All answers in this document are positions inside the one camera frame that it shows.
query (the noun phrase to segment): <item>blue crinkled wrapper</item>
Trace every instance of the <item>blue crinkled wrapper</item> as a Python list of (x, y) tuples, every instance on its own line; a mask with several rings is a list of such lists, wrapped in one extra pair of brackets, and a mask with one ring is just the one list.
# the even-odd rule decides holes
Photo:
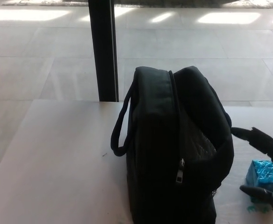
[(253, 160), (245, 179), (249, 186), (273, 191), (273, 163), (266, 160)]

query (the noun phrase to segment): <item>bag handle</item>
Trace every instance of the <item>bag handle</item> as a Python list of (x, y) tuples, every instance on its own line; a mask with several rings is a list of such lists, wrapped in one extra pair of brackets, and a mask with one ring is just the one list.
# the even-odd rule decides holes
[(114, 154), (116, 156), (123, 156), (127, 153), (129, 143), (130, 143), (132, 136), (133, 136), (135, 129), (136, 129), (136, 122), (134, 122), (132, 124), (132, 128), (130, 130), (128, 130), (128, 133), (127, 133), (127, 136), (126, 136), (123, 146), (119, 147), (119, 138), (120, 138), (120, 133), (121, 133), (121, 129), (122, 129), (124, 116), (127, 111), (129, 100), (131, 99), (132, 92), (135, 88), (135, 85), (136, 85), (136, 79), (133, 80), (133, 82), (127, 92), (127, 95), (124, 99), (123, 107), (119, 113), (119, 117), (118, 117), (116, 125), (113, 129), (112, 137), (110, 140), (110, 147), (112, 148), (112, 150), (114, 151)]

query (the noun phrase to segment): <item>black pole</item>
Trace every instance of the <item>black pole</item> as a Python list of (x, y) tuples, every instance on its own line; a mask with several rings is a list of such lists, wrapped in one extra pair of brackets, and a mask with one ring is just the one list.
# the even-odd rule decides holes
[(114, 0), (89, 0), (100, 101), (119, 102)]

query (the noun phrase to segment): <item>white table surface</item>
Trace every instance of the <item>white table surface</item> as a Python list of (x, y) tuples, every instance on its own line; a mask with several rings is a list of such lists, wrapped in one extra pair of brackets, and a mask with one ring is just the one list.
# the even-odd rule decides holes
[[(0, 164), (0, 224), (131, 224), (125, 156), (109, 146), (121, 106), (34, 101)], [(226, 110), (233, 126), (273, 136), (273, 108)], [(215, 196), (217, 224), (273, 224), (273, 212), (248, 211), (239, 190), (251, 160), (266, 156), (234, 144), (232, 170)]]

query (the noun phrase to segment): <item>tiled floor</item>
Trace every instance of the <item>tiled floor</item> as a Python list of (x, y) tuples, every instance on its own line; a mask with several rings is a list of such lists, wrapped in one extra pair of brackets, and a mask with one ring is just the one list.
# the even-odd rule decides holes
[[(195, 65), (224, 105), (273, 107), (273, 9), (116, 8), (120, 98), (137, 66)], [(0, 7), (0, 160), (31, 100), (98, 100), (86, 7)]]

